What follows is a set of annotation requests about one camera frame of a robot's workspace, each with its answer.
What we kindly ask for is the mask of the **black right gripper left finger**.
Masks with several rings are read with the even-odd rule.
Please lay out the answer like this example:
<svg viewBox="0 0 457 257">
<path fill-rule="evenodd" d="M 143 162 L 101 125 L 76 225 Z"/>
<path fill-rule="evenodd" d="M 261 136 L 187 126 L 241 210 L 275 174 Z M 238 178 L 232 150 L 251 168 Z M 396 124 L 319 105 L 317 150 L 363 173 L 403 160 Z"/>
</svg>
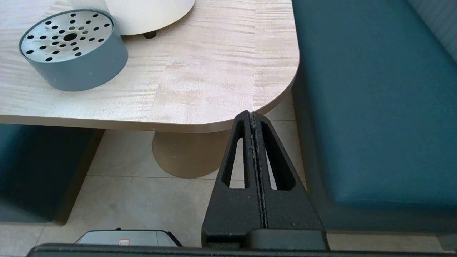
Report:
<svg viewBox="0 0 457 257">
<path fill-rule="evenodd" d="M 240 248 L 245 236 L 262 229 L 261 186 L 258 174 L 253 113 L 245 110 L 233 123 L 201 228 L 203 247 Z M 238 141 L 243 141 L 244 188 L 230 188 Z"/>
</svg>

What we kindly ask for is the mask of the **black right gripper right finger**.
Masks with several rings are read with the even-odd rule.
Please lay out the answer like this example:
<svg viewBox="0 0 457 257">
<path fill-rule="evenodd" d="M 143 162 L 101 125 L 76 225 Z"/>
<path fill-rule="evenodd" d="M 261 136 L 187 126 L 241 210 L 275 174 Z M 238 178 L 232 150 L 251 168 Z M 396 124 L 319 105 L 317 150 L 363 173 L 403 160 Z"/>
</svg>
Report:
<svg viewBox="0 0 457 257">
<path fill-rule="evenodd" d="M 263 228 L 325 232 L 276 130 L 256 112 L 252 113 L 252 139 Z"/>
</svg>

